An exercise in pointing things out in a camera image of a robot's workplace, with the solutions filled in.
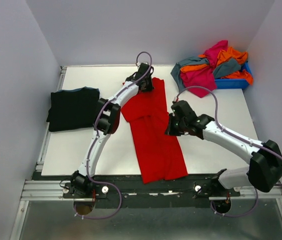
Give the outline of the red t-shirt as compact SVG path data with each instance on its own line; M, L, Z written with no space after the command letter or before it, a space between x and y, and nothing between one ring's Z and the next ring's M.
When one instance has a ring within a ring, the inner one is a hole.
M165 83L156 77L152 83L151 92L138 93L121 110L130 124L144 184L188 174L177 138L165 134L169 122Z

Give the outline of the black t-shirt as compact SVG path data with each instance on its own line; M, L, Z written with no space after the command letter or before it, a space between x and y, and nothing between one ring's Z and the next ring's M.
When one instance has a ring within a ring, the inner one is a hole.
M50 132L90 128L95 121L100 93L93 90L52 92L46 121Z

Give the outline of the blue t-shirt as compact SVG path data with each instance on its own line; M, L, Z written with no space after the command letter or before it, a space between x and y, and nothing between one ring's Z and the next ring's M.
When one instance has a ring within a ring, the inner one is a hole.
M60 92L73 93L73 92L78 92L78 91L82 91L82 90L92 90L92 91L97 91L97 92L99 92L99 89L98 89L98 88L87 87L87 86L81 87L81 88L76 88L76 89L71 89L71 90L69 90L69 89L61 89L61 90L59 90L59 91L57 91L57 92L58 92L58 93L60 93Z

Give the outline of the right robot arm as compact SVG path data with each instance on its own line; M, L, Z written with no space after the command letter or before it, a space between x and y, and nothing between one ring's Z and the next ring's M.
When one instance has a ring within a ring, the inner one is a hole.
M282 177L282 154L276 142L261 142L227 130L209 115L196 115L185 100L173 102L171 109L166 135L190 135L215 143L248 164L216 173L211 180L213 194L222 196L235 187L254 187L268 193Z

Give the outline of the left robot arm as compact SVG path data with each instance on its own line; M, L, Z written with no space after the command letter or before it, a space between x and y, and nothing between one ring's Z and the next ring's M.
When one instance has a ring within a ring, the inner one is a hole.
M125 80L118 92L109 99L99 99L93 125L93 137L85 160L70 177L70 186L80 197L85 198L92 192L91 177L95 175L96 166L106 142L118 129L121 108L139 92L150 92L154 89L151 78L153 71L154 68L149 63L141 63L138 71Z

